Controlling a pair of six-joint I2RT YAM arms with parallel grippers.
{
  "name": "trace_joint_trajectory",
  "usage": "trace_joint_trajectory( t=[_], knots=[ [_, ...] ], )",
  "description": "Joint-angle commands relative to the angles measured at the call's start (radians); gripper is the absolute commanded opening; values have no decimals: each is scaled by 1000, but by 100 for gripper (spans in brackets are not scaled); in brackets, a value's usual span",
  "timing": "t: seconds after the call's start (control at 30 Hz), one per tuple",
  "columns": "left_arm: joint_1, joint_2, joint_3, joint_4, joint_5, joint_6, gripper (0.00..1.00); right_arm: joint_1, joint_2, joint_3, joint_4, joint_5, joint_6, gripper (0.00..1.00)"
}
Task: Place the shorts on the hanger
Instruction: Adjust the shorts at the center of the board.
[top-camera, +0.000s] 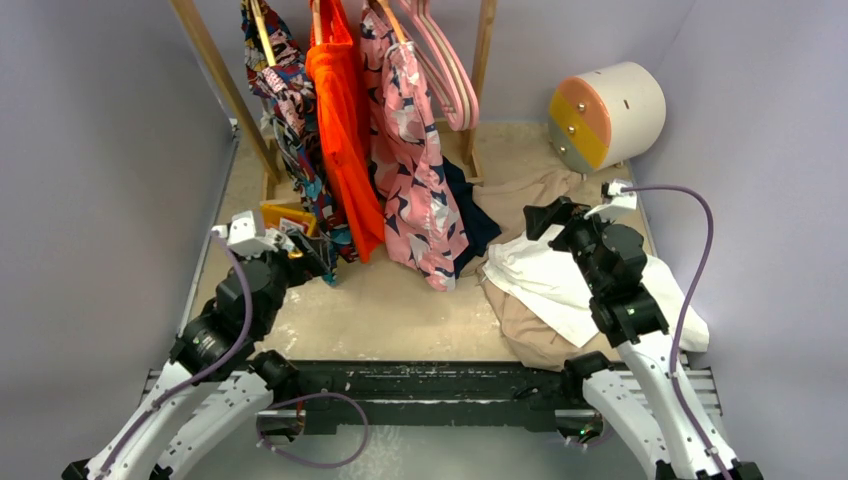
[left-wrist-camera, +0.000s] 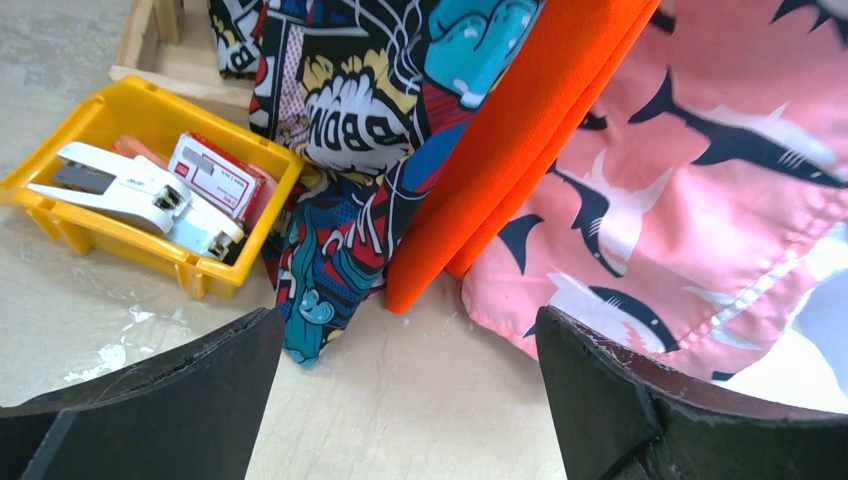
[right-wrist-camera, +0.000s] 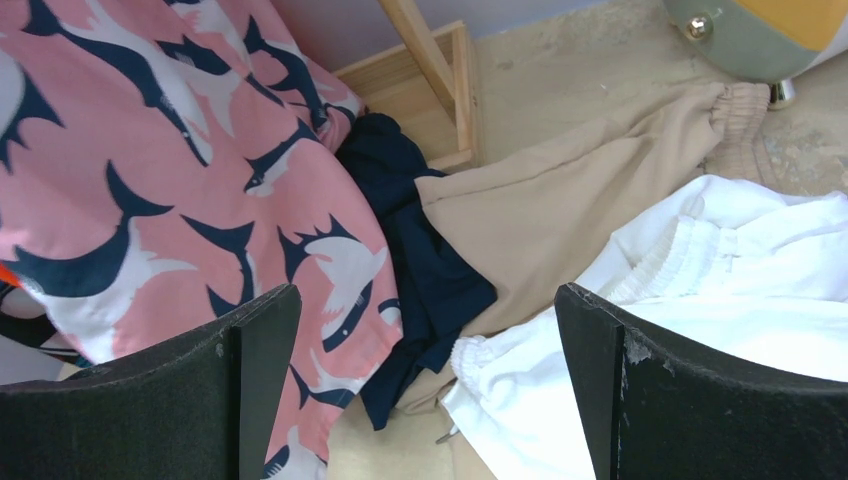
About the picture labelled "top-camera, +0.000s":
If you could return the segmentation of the white shorts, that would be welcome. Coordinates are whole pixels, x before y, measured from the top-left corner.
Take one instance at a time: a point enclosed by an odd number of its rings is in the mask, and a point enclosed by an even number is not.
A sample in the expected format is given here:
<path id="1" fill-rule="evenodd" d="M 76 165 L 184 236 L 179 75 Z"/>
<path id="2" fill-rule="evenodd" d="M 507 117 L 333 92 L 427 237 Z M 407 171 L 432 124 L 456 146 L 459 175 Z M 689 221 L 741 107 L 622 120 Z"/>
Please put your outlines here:
<path id="1" fill-rule="evenodd" d="M 589 309 L 591 292 L 576 262 L 570 253 L 554 251 L 546 243 L 561 230 L 561 226 L 554 226 L 538 241 L 522 234 L 507 243 L 490 245 L 482 273 L 565 340 L 583 347 L 599 331 Z M 647 255 L 642 284 L 657 301 L 673 334 L 684 293 L 670 268 L 657 257 Z M 709 341 L 706 322 L 691 306 L 687 307 L 680 348 L 706 352 Z"/>

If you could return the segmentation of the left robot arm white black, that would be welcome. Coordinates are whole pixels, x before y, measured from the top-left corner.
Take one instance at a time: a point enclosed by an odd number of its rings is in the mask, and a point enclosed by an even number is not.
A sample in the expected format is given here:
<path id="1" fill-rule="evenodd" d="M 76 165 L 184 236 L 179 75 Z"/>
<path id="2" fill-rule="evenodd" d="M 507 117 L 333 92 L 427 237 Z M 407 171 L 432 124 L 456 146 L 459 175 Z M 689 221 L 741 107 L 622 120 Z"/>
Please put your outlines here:
<path id="1" fill-rule="evenodd" d="M 175 338 L 153 388 L 116 436 L 95 456 L 70 463 L 64 479 L 153 479 L 157 462 L 199 407 L 254 353 L 272 329 L 288 289 L 331 269 L 303 236 L 270 229 L 237 239 L 214 229 L 231 262 L 201 313 Z"/>

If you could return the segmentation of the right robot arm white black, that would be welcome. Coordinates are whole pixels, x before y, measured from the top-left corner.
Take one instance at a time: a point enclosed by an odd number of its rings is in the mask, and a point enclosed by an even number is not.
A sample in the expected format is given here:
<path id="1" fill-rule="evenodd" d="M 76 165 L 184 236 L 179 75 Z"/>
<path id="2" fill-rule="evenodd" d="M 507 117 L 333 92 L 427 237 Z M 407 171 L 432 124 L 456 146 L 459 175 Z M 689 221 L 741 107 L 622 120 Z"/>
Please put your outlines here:
<path id="1" fill-rule="evenodd" d="M 644 238 L 616 221 L 636 206 L 635 194 L 625 191 L 596 207 L 562 196 L 523 209 L 530 240 L 561 226 L 548 245 L 575 261 L 591 294 L 597 329 L 645 399 L 626 393 L 618 371 L 600 352 L 565 362 L 563 397 L 573 406 L 595 408 L 649 479 L 760 479 L 759 467 L 738 458 L 706 413 L 679 360 L 679 340 L 643 284 Z"/>

